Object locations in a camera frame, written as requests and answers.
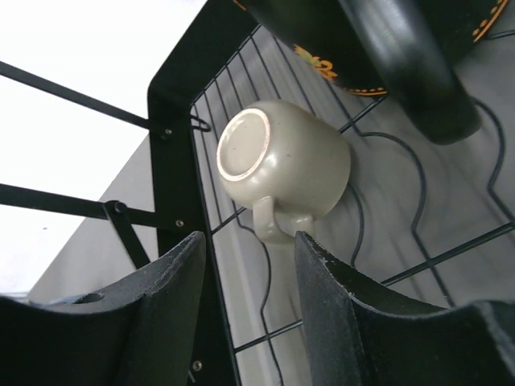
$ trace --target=mug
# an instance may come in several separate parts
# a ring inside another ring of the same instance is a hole
[[[509,0],[238,0],[321,76],[363,97],[392,94],[437,144],[475,133],[480,117],[451,65]]]
[[[292,244],[278,225],[314,234],[313,223],[340,200],[350,175],[347,142],[329,124],[286,101],[259,101],[225,127],[216,166],[234,202],[253,211],[256,236]]]

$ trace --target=black mug handle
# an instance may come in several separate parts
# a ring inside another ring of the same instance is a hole
[[[385,86],[432,142],[448,144],[481,124],[414,0],[339,0]]]

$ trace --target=ceramic cup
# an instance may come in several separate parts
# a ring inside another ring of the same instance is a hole
[[[259,101],[225,127],[216,166],[229,196],[253,211],[257,237],[293,244],[292,233],[314,234],[315,220],[340,200],[350,175],[347,142],[327,123],[285,101]]]

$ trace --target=screw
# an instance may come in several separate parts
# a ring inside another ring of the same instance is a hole
[[[193,362],[192,369],[194,372],[199,372],[200,370],[202,370],[202,362],[200,362],[199,360]]]
[[[120,201],[114,203],[114,211],[121,215],[122,213],[125,213],[127,210],[127,206],[124,203],[121,203]]]

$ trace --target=black mug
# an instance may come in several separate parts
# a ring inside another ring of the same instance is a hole
[[[363,97],[394,96],[433,143],[480,117],[451,65],[509,0],[234,0],[324,78]]]

